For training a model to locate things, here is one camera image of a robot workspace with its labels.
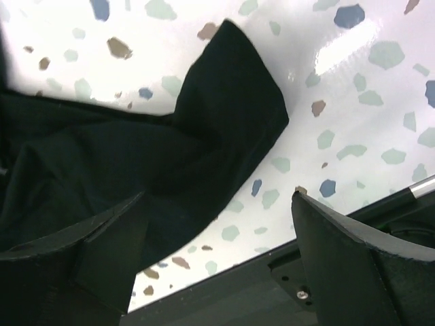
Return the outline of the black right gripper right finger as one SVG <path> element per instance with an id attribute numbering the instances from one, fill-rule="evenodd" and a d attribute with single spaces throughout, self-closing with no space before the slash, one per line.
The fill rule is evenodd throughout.
<path id="1" fill-rule="evenodd" d="M 320 325 L 433 325 L 434 249 L 295 192 L 292 216 Z"/>

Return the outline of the black t shirt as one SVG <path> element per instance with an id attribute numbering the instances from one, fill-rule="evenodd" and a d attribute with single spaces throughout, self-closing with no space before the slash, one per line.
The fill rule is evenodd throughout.
<path id="1" fill-rule="evenodd" d="M 1 65 L 1 249 L 47 236 L 142 194 L 140 268 L 196 238 L 288 125 L 251 41 L 225 21 L 167 115 L 27 96 Z"/>

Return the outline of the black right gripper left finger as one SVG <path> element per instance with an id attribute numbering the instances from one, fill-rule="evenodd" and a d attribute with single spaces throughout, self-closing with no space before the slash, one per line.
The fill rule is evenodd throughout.
<path id="1" fill-rule="evenodd" d="M 146 233 L 143 194 L 1 253 L 2 325 L 119 325 Z"/>

